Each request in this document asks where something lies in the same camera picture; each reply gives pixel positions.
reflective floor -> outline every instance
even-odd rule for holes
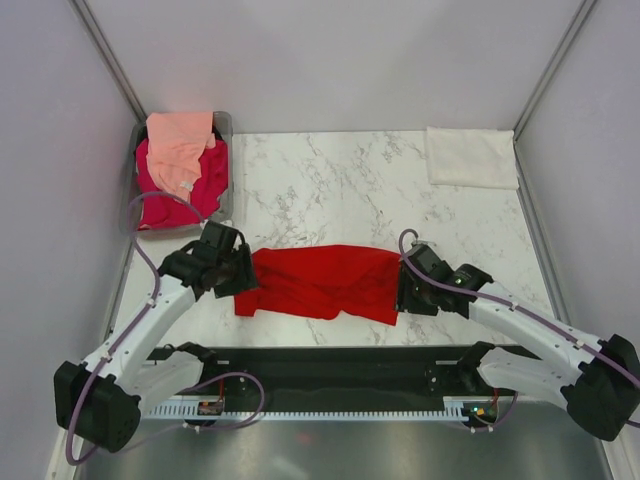
[[[139,437],[166,427],[147,421]],[[179,429],[121,456],[96,455],[78,479],[611,479],[599,441],[567,414],[516,406],[494,433],[434,423],[262,422],[234,432]]]

white marble surface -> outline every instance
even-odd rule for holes
[[[234,226],[253,251],[346,243],[397,250],[415,228],[454,268],[472,263],[514,293],[551,311],[516,192],[433,186],[422,132],[237,135]],[[191,239],[141,240],[154,262]],[[127,321],[152,284],[134,256],[117,325]],[[233,300],[205,295],[161,344],[207,346],[365,346],[509,342],[455,314],[400,314],[395,327],[341,314],[316,320],[259,311],[236,317]]]

gray wall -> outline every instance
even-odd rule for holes
[[[519,150],[574,323],[640,346],[638,25],[636,0],[599,3]]]
[[[43,478],[53,373],[98,341],[133,117],[67,2],[0,15],[0,476]]]
[[[238,132],[513,128],[580,0],[88,0],[148,111]]]

white cloth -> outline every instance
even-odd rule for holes
[[[432,184],[518,189],[513,131],[429,127],[425,136]]]

red fabric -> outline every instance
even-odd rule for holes
[[[346,245],[263,248],[253,254],[260,288],[236,295],[235,313],[252,317],[261,309],[330,320],[344,310],[395,325],[399,259]]]
[[[143,140],[136,149],[136,165],[138,166],[138,185],[143,193],[161,191],[149,175],[147,168],[147,152],[149,140]],[[216,141],[214,148],[205,149],[200,157],[202,176],[193,184],[191,205],[204,217],[208,217],[220,208],[218,197],[229,184],[229,158],[227,144]],[[142,219],[139,230],[174,228],[198,223],[198,217],[186,206],[172,198],[154,196],[143,201]]]

